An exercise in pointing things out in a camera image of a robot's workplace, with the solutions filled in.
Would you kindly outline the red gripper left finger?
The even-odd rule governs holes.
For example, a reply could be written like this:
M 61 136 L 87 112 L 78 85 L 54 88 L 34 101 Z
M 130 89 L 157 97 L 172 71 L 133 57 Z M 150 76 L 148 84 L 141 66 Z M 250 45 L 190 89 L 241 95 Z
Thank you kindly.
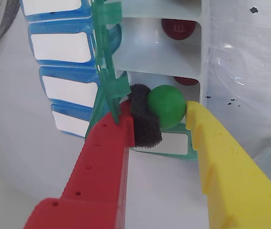
M 106 114 L 94 125 L 62 196 L 41 201 L 25 228 L 124 228 L 129 149 L 152 148 L 162 140 L 159 120 L 148 108 L 149 92 L 143 84 L 132 85 L 119 122 Z

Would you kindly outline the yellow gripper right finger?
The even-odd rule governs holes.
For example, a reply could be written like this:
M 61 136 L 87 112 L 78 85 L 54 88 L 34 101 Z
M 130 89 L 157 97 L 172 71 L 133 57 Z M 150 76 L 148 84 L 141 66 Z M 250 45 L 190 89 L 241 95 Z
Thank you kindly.
M 271 229 L 271 181 L 201 104 L 186 103 L 211 229 Z

